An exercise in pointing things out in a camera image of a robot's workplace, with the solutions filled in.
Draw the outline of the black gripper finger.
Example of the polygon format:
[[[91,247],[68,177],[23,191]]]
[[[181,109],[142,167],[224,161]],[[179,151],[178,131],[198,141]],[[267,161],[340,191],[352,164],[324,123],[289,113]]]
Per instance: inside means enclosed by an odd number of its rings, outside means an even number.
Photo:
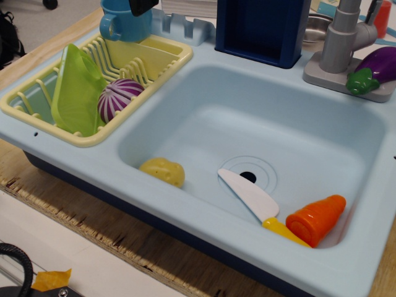
[[[146,13],[159,3],[159,0],[129,0],[133,16],[138,17]]]

